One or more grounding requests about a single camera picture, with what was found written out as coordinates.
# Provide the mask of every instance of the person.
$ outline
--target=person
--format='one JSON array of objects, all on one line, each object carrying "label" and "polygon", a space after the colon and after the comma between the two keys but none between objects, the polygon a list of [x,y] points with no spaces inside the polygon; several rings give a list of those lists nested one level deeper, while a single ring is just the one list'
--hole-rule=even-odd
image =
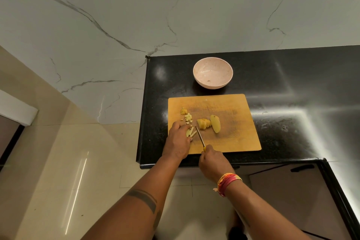
[{"label": "person", "polygon": [[[180,162],[189,153],[192,138],[186,137],[188,128],[187,124],[180,126],[180,122],[174,122],[162,156],[154,167],[88,230],[83,240],[153,238],[171,181]],[[224,174],[235,174],[222,152],[215,151],[211,145],[207,145],[206,151],[201,153],[199,167],[205,177],[214,183],[218,183]],[[228,184],[224,195],[240,215],[253,240],[310,239],[241,180]],[[228,238],[247,239],[242,229],[232,229]]]}]

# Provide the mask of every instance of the pink bowl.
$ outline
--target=pink bowl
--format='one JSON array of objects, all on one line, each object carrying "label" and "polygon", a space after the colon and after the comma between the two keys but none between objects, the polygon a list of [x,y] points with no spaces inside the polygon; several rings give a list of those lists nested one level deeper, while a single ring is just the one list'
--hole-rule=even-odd
[{"label": "pink bowl", "polygon": [[217,57],[203,58],[194,65],[196,82],[208,89],[226,86],[233,77],[233,69],[227,61]]}]

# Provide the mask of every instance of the bowl rim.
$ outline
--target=bowl rim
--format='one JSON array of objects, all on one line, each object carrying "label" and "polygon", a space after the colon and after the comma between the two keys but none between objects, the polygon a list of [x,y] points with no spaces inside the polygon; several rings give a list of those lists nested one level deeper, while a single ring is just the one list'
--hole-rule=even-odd
[{"label": "bowl rim", "polygon": [[230,79],[229,79],[228,81],[226,81],[226,82],[223,83],[223,84],[214,85],[214,86],[209,85],[209,86],[210,86],[210,87],[219,87],[219,86],[225,86],[225,85],[227,85],[228,83],[230,83],[230,81],[231,81],[231,79],[233,78],[233,75],[234,75],[233,68],[232,68],[232,66],[231,66],[227,61],[225,61],[224,59],[221,59],[221,58],[219,58],[219,57],[205,57],[205,58],[202,58],[202,59],[200,59],[199,61],[197,61],[197,62],[195,63],[195,65],[194,65],[194,67],[193,67],[193,75],[194,75],[195,80],[196,80],[197,82],[200,82],[200,81],[195,77],[195,72],[194,72],[195,66],[197,65],[198,62],[200,62],[200,61],[202,61],[202,60],[205,60],[205,59],[208,59],[208,58],[216,58],[216,59],[222,60],[222,61],[224,61],[225,63],[227,63],[227,64],[230,66],[230,69],[231,69],[231,77],[230,77]]}]

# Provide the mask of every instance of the knife blade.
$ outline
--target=knife blade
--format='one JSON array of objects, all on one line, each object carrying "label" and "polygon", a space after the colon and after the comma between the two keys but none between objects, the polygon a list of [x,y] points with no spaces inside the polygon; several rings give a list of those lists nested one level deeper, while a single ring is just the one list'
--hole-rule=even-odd
[{"label": "knife blade", "polygon": [[204,147],[204,152],[205,152],[205,151],[206,151],[206,146],[205,146],[204,141],[203,141],[203,139],[202,139],[202,137],[201,137],[201,135],[200,135],[200,131],[199,131],[199,129],[198,129],[197,126],[195,126],[195,129],[196,129],[196,131],[198,132],[198,135],[199,135],[199,137],[200,137],[200,140],[201,140],[201,143],[202,143],[202,145],[203,145],[203,147]]}]

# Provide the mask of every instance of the cutting board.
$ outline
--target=cutting board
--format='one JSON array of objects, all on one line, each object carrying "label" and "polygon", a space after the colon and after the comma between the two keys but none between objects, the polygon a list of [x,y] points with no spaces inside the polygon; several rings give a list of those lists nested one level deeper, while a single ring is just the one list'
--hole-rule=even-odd
[{"label": "cutting board", "polygon": [[[210,115],[219,117],[219,133],[216,134],[211,126],[200,130],[205,145],[211,144],[215,150],[221,152],[261,150],[244,94],[169,98],[168,104],[168,132],[175,121],[183,119],[180,124],[185,124],[184,115],[180,114],[181,108],[184,107],[193,116],[193,126],[199,127],[197,119],[210,119]],[[199,135],[195,134],[189,154],[200,154],[202,151]]]}]

